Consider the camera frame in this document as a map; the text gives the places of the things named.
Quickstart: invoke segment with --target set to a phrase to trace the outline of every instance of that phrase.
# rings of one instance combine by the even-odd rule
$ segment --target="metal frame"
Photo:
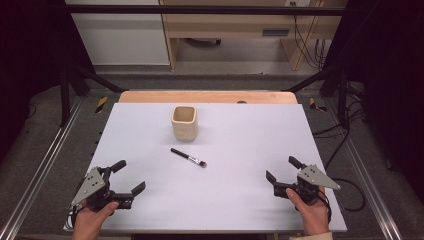
[[[48,6],[41,5],[37,9],[39,11],[66,11],[68,13],[102,13],[102,14],[232,14],[232,15],[298,15],[298,16],[346,16],[346,15],[356,15],[361,14],[364,11],[360,10],[346,10],[342,8],[298,8],[298,7],[246,7],[246,6],[151,6],[151,5],[65,5],[65,6]],[[94,78],[96,81],[101,82],[109,89],[113,90],[116,86],[108,83],[106,80],[103,80],[99,77],[96,77],[95,74],[86,72],[84,69],[76,66],[62,66],[63,72],[61,76],[62,86],[62,101],[69,101],[68,99],[68,71],[67,68],[77,68],[76,71],[84,75],[90,75],[91,78]],[[328,66],[321,73],[318,73],[316,76],[312,76],[306,79],[304,82],[292,87],[289,91],[296,92],[317,80],[328,77],[333,74],[336,68],[334,66]],[[115,91],[121,91],[119,87],[115,88]],[[76,118],[79,107],[81,106],[82,100],[77,101],[74,105],[74,110],[72,114],[66,115],[63,113],[64,119],[62,121],[62,127],[56,139],[53,141],[49,151],[46,153],[39,169],[34,175],[30,185],[28,186],[26,192],[22,196],[20,202],[16,206],[12,216],[6,223],[6,225],[1,229],[0,239],[13,239],[23,220],[25,219],[34,199],[36,198],[39,189],[41,188],[44,179],[46,178],[58,151],[60,150],[61,145],[63,144],[64,139],[66,138],[67,133],[69,132],[72,124]],[[69,104],[65,104],[63,110],[69,111]],[[375,212],[375,215],[380,223],[382,231],[387,239],[402,239],[401,235],[391,218],[390,213],[387,210],[387,207],[384,204],[384,201],[381,199],[375,185],[367,173],[362,160],[359,157],[356,149],[354,148],[351,140],[348,142],[348,151],[350,152],[354,168],[361,180],[361,183],[365,189],[367,198],[371,204],[372,209]]]

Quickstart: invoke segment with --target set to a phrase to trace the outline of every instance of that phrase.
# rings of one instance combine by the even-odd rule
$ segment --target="desk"
[[[155,98],[154,93],[165,99]],[[193,92],[190,103],[182,102],[190,93],[126,92],[115,104],[90,168],[125,159],[127,167],[110,178],[111,189],[129,192],[142,181],[147,187],[131,210],[116,211],[103,230],[272,233],[303,229],[291,202],[274,197],[265,178],[269,170],[281,182],[295,182],[298,170],[288,163],[290,155],[324,169],[302,106],[231,104],[219,98],[214,98],[219,103],[207,103],[215,94],[228,99],[233,96],[237,101],[243,96],[247,102],[253,99],[245,98],[250,95],[258,101],[284,96],[286,100],[281,102],[288,103],[295,102],[294,95],[288,101],[291,94],[281,92],[203,92],[206,97],[202,100],[202,92]],[[146,102],[128,103],[137,99]],[[172,110],[182,104],[198,110],[199,134],[192,143],[179,142],[173,136]],[[171,147],[207,162],[207,168],[171,153]],[[327,195],[333,207],[330,229],[345,231],[334,194],[328,190]]]
[[[209,6],[271,6],[284,7],[288,0],[160,0],[161,5],[209,5]],[[311,0],[308,7],[344,8],[347,0]],[[298,33],[295,37],[293,16],[271,15],[201,15],[163,14],[165,37],[171,68],[175,69],[180,38],[279,38],[290,67],[300,68],[305,52],[299,34],[308,43],[312,39],[332,40],[341,17],[298,16]],[[265,34],[266,30],[276,30]]]

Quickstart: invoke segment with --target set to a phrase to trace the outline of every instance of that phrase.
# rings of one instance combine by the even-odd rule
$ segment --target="ceramic cup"
[[[172,113],[172,128],[175,138],[191,142],[197,137],[197,111],[190,106],[177,106]]]

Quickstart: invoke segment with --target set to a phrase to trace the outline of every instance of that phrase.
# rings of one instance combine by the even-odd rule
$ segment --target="black cable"
[[[352,113],[352,115],[351,115],[351,116],[349,116],[347,119],[348,119],[348,120],[350,120],[350,123],[352,123],[354,120],[356,120],[356,119],[357,119],[357,118],[354,118],[354,117],[356,117],[356,115],[359,115],[359,114],[360,114],[360,113],[362,113],[362,112],[363,112],[363,110],[362,110],[362,109],[357,110],[357,111],[355,111],[354,113]],[[330,127],[330,128],[327,128],[327,129],[323,129],[323,130],[319,130],[319,131],[313,132],[313,133],[312,133],[312,135],[315,137],[316,135],[320,135],[320,134],[323,134],[323,133],[329,132],[329,131],[331,131],[331,130],[333,130],[333,129],[335,129],[335,128],[337,128],[337,127],[341,126],[341,125],[342,125],[342,124],[341,124],[341,123],[339,123],[339,124],[334,125],[334,126],[332,126],[332,127]]]
[[[328,211],[327,211],[328,223],[330,223],[331,222],[331,216],[333,215],[333,211],[331,210],[331,206],[330,206],[330,201],[328,200],[328,197],[327,197],[327,195],[325,195],[324,192],[322,192],[321,190],[319,192],[325,197],[325,200],[321,196],[318,196],[317,198],[322,203],[324,203],[324,205],[327,207],[327,209],[328,209]]]
[[[84,183],[85,177],[83,177],[78,185],[77,188],[75,190],[74,196],[78,193],[78,190],[80,189],[81,185]],[[67,221],[65,223],[66,228],[68,229],[73,229],[74,225],[75,225],[75,221],[77,219],[77,215],[79,213],[79,211],[81,211],[82,209],[84,209],[84,207],[82,207],[81,209],[78,209],[78,205],[75,205],[72,207],[72,210],[68,213],[68,218]]]
[[[300,34],[299,28],[297,27],[297,16],[296,16],[296,15],[293,15],[293,18],[294,18],[294,41],[296,42],[296,45],[297,45],[297,47],[299,48],[299,50],[300,50],[300,52],[302,53],[302,55],[305,57],[305,60],[306,60],[306,62],[308,63],[308,65],[309,65],[309,66],[311,66],[312,68],[318,68],[318,67],[316,66],[316,63],[313,61],[313,59],[312,59],[312,57],[311,57],[311,54],[310,54],[310,53],[309,53],[309,51],[308,51],[308,47],[306,46],[306,43],[305,43],[305,41],[303,40],[302,35]],[[307,58],[307,57],[306,57],[306,55],[305,55],[305,52],[302,50],[302,48],[299,46],[299,43],[297,42],[297,32],[298,32],[298,31],[299,31],[299,37],[300,37],[300,39],[301,39],[301,41],[302,41],[302,43],[303,43],[304,49],[306,49],[306,52],[308,53],[309,58],[311,59],[312,63],[313,63],[315,66],[312,66],[312,65],[311,65],[311,63],[309,62],[308,58]]]
[[[341,182],[349,183],[349,184],[351,184],[352,186],[354,186],[354,187],[355,187],[355,188],[359,191],[359,193],[361,194],[362,203],[361,203],[361,205],[360,205],[359,207],[357,207],[357,208],[346,208],[346,207],[344,207],[344,206],[343,206],[343,209],[344,209],[344,210],[349,211],[349,212],[359,212],[359,211],[361,211],[362,209],[364,209],[365,204],[366,204],[365,194],[364,194],[364,192],[362,191],[362,189],[361,189],[358,185],[356,185],[356,184],[355,184],[354,182],[352,182],[352,181],[349,181],[349,180],[347,180],[347,179],[343,179],[343,178],[331,178],[331,179],[333,179],[334,181],[341,181]]]
[[[323,137],[314,137],[314,138],[334,138],[334,137],[337,137],[337,136],[343,135],[343,134],[345,134],[345,133],[346,133],[346,131],[345,131],[345,132],[342,132],[342,133],[337,133],[337,134],[334,134],[334,135],[323,136]]]
[[[353,121],[355,121],[356,119],[362,118],[364,119],[365,117],[365,112],[363,110],[358,112],[358,116],[355,116],[354,118],[352,118],[352,120],[350,121],[350,123],[352,123]]]
[[[315,61],[318,63],[318,68],[321,71],[322,68],[324,67],[324,61],[325,58],[324,57],[324,52],[325,52],[325,40],[321,39],[321,49],[319,50],[320,53],[318,53],[318,44],[319,44],[320,39],[317,39],[315,41],[315,48],[314,48],[314,57],[315,57]]]
[[[334,157],[339,152],[340,148],[343,146],[343,143],[347,140],[347,137],[349,136],[349,132],[350,132],[350,129],[348,128],[343,140],[340,142],[339,146],[337,146],[336,150],[334,150],[333,154],[331,155],[331,157],[328,159],[327,163],[325,164],[324,166],[325,170],[327,170],[328,166],[330,166],[330,163],[333,161]]]
[[[351,102],[348,106],[347,106],[347,109],[349,110],[354,104],[357,104],[357,103],[359,103],[359,104],[362,104],[362,101],[361,100],[356,100],[356,101],[354,101],[354,102]]]

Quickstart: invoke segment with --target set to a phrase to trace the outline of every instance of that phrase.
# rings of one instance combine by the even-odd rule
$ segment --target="white tabletop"
[[[197,108],[199,133],[179,142],[171,115],[177,105]],[[207,168],[172,153],[175,148]],[[146,181],[130,210],[117,210],[103,230],[131,233],[270,233],[302,230],[292,203],[273,195],[265,178],[294,183],[294,156],[324,169],[303,108],[293,104],[116,103],[92,167],[119,160],[111,190],[129,193]],[[333,191],[326,189],[332,231],[346,231]]]

